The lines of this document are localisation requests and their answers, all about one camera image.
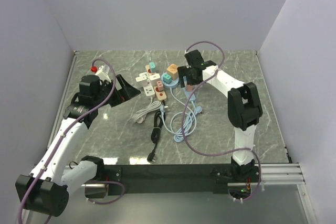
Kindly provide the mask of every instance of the black cable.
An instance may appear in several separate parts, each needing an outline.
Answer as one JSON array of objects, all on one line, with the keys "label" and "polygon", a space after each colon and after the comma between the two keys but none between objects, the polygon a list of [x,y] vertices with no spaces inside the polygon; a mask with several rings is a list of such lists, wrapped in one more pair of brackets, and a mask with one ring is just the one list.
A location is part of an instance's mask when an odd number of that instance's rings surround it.
[{"label": "black cable", "polygon": [[[166,115],[165,114],[163,115],[163,120],[166,120]],[[153,144],[155,144],[155,146],[154,146],[154,149],[152,150],[152,152],[147,157],[148,162],[155,161],[155,159],[154,159],[155,151],[156,151],[157,145],[158,145],[159,140],[160,140],[160,134],[161,134],[162,126],[163,126],[163,121],[162,121],[161,111],[158,110],[154,114],[154,129],[153,129],[152,135],[151,135],[151,140],[152,140]]]},{"label": "black cable", "polygon": [[69,168],[72,170],[73,168],[71,167],[71,163],[74,163],[75,165],[78,165],[78,163],[77,162],[75,162],[75,161],[71,161],[70,163],[69,163]]}]

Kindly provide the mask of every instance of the light blue cable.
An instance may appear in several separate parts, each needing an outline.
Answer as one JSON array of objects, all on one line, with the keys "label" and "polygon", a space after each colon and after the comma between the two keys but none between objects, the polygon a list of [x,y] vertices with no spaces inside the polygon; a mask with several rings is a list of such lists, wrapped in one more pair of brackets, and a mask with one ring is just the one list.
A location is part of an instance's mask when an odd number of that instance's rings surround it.
[{"label": "light blue cable", "polygon": [[[180,104],[182,104],[182,105],[185,105],[182,101],[180,101],[180,100],[173,94],[173,90],[172,90],[171,88],[170,88],[170,92],[171,92],[173,98],[174,98],[176,101],[178,101],[178,102],[179,102]],[[201,107],[201,106],[197,106],[197,107],[196,107],[195,104],[194,104],[194,102],[192,102],[192,105],[193,105],[193,107],[194,107],[194,111],[192,111],[189,107],[187,107],[187,108],[190,110],[190,112],[186,114],[186,120],[185,120],[185,122],[184,122],[184,124],[183,124],[184,132],[186,133],[186,135],[190,135],[190,134],[192,134],[192,133],[194,132],[194,130],[196,129],[196,126],[197,126],[196,115],[199,114],[199,113],[201,113],[201,111],[202,111],[202,107]],[[173,121],[174,121],[174,119],[175,119],[179,114],[182,114],[182,112],[176,113],[176,114],[172,117],[172,119],[171,119],[171,121],[170,121],[170,129],[168,129],[168,127],[166,126],[165,122],[163,122],[164,127],[167,129],[168,132],[174,134],[174,140],[175,140],[176,142],[178,142],[178,143],[183,141],[182,130],[181,130],[181,128],[180,128],[178,131],[174,131],[174,129],[173,129]]]}]

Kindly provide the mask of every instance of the power cord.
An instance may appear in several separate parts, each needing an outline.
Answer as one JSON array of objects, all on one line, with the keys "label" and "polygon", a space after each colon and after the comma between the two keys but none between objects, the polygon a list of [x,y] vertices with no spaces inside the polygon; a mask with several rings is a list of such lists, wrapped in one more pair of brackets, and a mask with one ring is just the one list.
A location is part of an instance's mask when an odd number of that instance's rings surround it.
[{"label": "power cord", "polygon": [[[185,106],[185,104],[180,101],[173,93],[173,90],[172,88],[170,88],[170,93],[172,94],[173,98],[179,102],[180,104],[182,104],[183,106]],[[201,106],[195,106],[195,103],[192,101],[192,105],[194,107],[194,110],[191,110],[189,107],[187,107],[190,112],[186,114],[186,120],[183,124],[183,127],[184,127],[184,131],[186,133],[186,135],[190,135],[194,132],[194,130],[196,129],[196,126],[197,126],[197,120],[196,120],[196,115],[201,113],[202,112],[202,107]],[[161,114],[164,115],[164,108],[163,107],[160,107],[160,110],[161,110]],[[175,120],[176,116],[182,114],[182,112],[179,112],[179,113],[176,113],[175,115],[173,115],[172,119],[170,120],[170,129],[168,129],[167,125],[165,124],[165,122],[163,122],[163,125],[164,127],[166,128],[166,130],[172,134],[174,134],[174,140],[176,142],[182,142],[183,141],[183,135],[182,135],[182,130],[181,128],[179,128],[178,131],[174,131],[173,129],[173,121]]]},{"label": "power cord", "polygon": [[74,163],[75,165],[78,165],[78,163],[77,162],[75,162],[75,161],[71,161],[70,163],[69,163],[69,168],[72,170],[73,168],[71,167],[71,163]]},{"label": "power cord", "polygon": [[166,120],[165,114],[163,114],[163,119],[162,119],[161,111],[160,110],[156,111],[156,113],[154,114],[154,128],[151,134],[151,140],[153,144],[155,144],[155,146],[152,152],[147,157],[148,162],[155,162],[155,159],[154,159],[155,152],[156,152],[156,148],[159,143],[159,140],[160,140],[161,129],[164,124],[164,120]]},{"label": "power cord", "polygon": [[158,110],[160,108],[160,105],[161,102],[153,102],[153,98],[151,97],[151,102],[148,104],[148,106],[142,110],[137,111],[134,115],[131,116],[131,119],[134,123],[143,123],[146,119],[147,114]]}]

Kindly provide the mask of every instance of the white cable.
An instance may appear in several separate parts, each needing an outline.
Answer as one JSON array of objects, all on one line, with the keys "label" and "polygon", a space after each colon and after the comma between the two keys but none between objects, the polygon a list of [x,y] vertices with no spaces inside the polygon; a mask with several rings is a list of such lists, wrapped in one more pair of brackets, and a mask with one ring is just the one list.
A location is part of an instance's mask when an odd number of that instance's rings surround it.
[{"label": "white cable", "polygon": [[143,123],[146,119],[146,116],[148,113],[152,111],[156,111],[160,109],[161,102],[155,101],[153,102],[153,98],[151,97],[151,102],[148,104],[148,106],[142,110],[139,110],[134,115],[131,116],[131,119],[134,123]]}]

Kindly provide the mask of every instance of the electrical outlet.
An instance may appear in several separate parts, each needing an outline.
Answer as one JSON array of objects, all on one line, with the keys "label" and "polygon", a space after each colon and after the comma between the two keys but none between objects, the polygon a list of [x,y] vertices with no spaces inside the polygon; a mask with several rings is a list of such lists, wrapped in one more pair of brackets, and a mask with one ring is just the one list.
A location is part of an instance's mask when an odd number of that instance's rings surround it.
[{"label": "electrical outlet", "polygon": [[157,81],[156,86],[157,86],[157,88],[159,89],[160,92],[164,91],[164,86],[162,84],[162,81]]},{"label": "electrical outlet", "polygon": [[149,65],[146,65],[145,68],[146,68],[146,70],[147,70],[147,73],[148,73],[150,76],[151,76],[152,74],[155,74],[155,73],[152,73],[151,68],[150,68]]},{"label": "electrical outlet", "polygon": [[147,85],[145,87],[143,87],[143,90],[145,91],[145,94],[147,97],[155,97],[155,91],[152,85]]},{"label": "electrical outlet", "polygon": [[167,100],[167,95],[166,93],[163,91],[159,91],[159,88],[157,86],[154,86],[154,91],[155,91],[155,94],[156,94],[156,98],[159,100],[159,101],[165,101]]},{"label": "electrical outlet", "polygon": [[155,86],[157,81],[160,81],[160,74],[159,73],[152,74],[151,76],[149,76],[149,81],[152,86]]},{"label": "electrical outlet", "polygon": [[148,85],[146,76],[138,76],[138,77],[136,77],[135,80],[137,82],[137,86],[140,87],[140,88]]},{"label": "electrical outlet", "polygon": [[141,77],[141,76],[145,76],[146,79],[147,79],[147,83],[149,84],[149,75],[148,75],[148,73],[147,73],[147,72],[140,73],[140,74],[139,74],[139,77]]}]

